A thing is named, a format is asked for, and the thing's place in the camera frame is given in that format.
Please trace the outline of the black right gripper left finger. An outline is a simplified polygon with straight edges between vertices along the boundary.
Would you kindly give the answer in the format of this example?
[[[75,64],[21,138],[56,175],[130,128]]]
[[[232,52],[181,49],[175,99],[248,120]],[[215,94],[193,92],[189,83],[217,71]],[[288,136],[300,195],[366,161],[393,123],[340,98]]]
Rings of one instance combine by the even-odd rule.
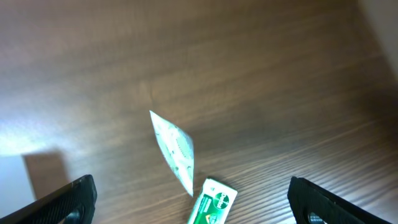
[[[96,199],[93,176],[86,174],[1,218],[1,224],[91,224]]]

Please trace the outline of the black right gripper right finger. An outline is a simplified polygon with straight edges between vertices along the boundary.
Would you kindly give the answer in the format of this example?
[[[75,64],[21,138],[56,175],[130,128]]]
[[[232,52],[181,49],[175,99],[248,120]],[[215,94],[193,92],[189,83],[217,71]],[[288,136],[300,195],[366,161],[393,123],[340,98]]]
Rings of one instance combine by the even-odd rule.
[[[291,178],[287,198],[297,223],[388,223],[302,177]]]

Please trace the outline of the green white soap packet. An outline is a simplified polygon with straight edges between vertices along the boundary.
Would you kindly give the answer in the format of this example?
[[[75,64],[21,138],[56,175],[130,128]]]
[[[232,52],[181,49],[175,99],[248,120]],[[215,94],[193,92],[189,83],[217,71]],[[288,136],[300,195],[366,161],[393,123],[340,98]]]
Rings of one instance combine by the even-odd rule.
[[[188,224],[224,224],[238,191],[207,178],[193,206]]]

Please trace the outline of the white lotion tube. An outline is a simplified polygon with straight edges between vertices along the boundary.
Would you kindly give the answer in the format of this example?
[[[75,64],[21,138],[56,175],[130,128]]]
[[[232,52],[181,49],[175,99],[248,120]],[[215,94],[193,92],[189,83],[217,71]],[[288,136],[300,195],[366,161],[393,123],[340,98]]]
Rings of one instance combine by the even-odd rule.
[[[149,111],[155,138],[172,172],[189,196],[193,196],[194,146],[192,138],[178,126]]]

